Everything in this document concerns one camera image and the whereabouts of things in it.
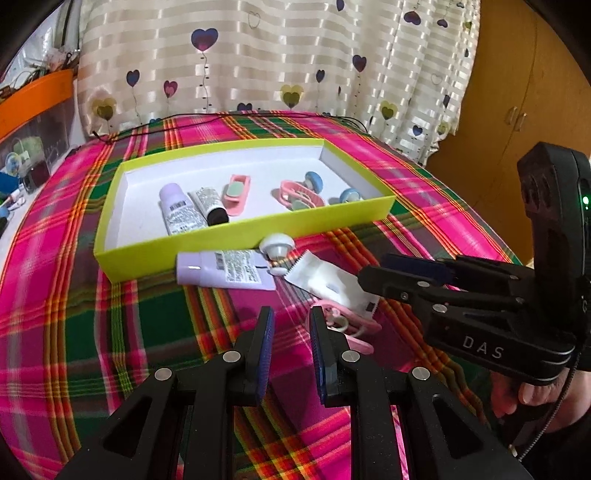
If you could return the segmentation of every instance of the cabinet handle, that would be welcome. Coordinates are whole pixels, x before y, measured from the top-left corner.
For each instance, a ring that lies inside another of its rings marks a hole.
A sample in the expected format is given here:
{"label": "cabinet handle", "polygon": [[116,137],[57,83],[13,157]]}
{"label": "cabinet handle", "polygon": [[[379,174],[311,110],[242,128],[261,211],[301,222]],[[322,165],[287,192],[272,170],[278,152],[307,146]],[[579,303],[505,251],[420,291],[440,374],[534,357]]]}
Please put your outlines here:
{"label": "cabinet handle", "polygon": [[525,122],[525,117],[527,113],[522,113],[519,117],[517,117],[517,121],[515,122],[515,128],[513,129],[516,132],[521,132],[521,127],[523,127],[523,122]]}
{"label": "cabinet handle", "polygon": [[513,107],[511,109],[509,109],[509,111],[507,112],[507,115],[505,117],[505,123],[507,125],[512,125],[513,124],[513,120],[515,120],[515,114],[517,113],[517,107]]}

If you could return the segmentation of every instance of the pink peeler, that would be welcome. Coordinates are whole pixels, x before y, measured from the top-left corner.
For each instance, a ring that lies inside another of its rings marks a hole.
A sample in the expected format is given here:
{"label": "pink peeler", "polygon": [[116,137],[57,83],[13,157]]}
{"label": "pink peeler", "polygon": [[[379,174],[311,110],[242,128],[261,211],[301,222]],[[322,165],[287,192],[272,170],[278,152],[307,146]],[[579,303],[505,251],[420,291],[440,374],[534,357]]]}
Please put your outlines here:
{"label": "pink peeler", "polygon": [[286,207],[297,210],[298,204],[303,208],[323,207],[324,200],[317,193],[292,180],[283,180],[279,188],[279,202]]}
{"label": "pink peeler", "polygon": [[374,352],[372,345],[358,337],[364,333],[379,332],[382,326],[378,322],[364,319],[348,308],[330,300],[319,300],[312,307],[322,307],[328,328],[344,333],[351,350],[364,355],[371,355]]}
{"label": "pink peeler", "polygon": [[223,196],[224,207],[229,216],[238,216],[244,211],[246,197],[251,188],[251,178],[248,175],[232,175],[228,188]]}

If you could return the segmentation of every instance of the human hand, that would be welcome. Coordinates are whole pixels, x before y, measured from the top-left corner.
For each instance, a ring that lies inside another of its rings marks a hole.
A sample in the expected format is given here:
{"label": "human hand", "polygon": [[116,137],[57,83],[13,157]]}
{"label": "human hand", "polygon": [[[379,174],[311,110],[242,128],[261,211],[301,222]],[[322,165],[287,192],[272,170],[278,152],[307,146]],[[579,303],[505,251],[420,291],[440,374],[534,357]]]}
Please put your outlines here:
{"label": "human hand", "polygon": [[[491,406],[497,418],[515,413],[518,403],[535,407],[558,400],[568,370],[565,369],[557,381],[544,387],[522,383],[516,388],[515,381],[496,372],[491,372]],[[591,407],[591,372],[577,371],[548,433],[572,425]]]}

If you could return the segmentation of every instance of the plaid tablecloth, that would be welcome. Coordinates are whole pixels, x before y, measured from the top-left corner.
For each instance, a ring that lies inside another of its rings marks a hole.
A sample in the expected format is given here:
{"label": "plaid tablecloth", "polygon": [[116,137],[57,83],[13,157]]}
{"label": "plaid tablecloth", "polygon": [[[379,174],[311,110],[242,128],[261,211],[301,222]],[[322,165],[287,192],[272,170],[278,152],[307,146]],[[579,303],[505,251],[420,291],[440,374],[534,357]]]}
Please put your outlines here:
{"label": "plaid tablecloth", "polygon": [[[336,119],[282,115],[156,122],[113,144],[86,144],[49,180],[0,277],[0,430],[33,477],[53,478],[150,372],[197,365],[229,349],[267,304],[277,319],[271,380],[261,408],[236,409],[237,478],[350,478],[349,411],[319,404],[301,325],[310,304],[305,292],[283,280],[266,292],[179,287],[172,271],[114,285],[102,274],[93,241],[121,161],[207,142],[325,138],[384,179],[398,200],[382,222],[298,239],[292,258],[310,249],[352,273],[395,251],[516,261],[425,170]],[[382,365],[418,362],[484,420],[462,368],[424,343],[407,306],[382,300],[376,319],[384,329],[371,341]]]}

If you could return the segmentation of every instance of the purple cap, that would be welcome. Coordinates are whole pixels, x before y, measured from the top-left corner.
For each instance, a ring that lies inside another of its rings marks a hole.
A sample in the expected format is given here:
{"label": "purple cap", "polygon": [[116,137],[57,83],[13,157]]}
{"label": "purple cap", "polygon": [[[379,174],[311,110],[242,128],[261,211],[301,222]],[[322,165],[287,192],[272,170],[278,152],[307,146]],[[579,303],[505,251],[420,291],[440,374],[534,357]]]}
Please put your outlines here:
{"label": "purple cap", "polygon": [[183,189],[178,183],[167,183],[160,189],[160,201],[165,203],[168,199],[174,195],[184,195]]}
{"label": "purple cap", "polygon": [[177,283],[179,285],[199,285],[203,277],[201,252],[181,252],[177,254]]}

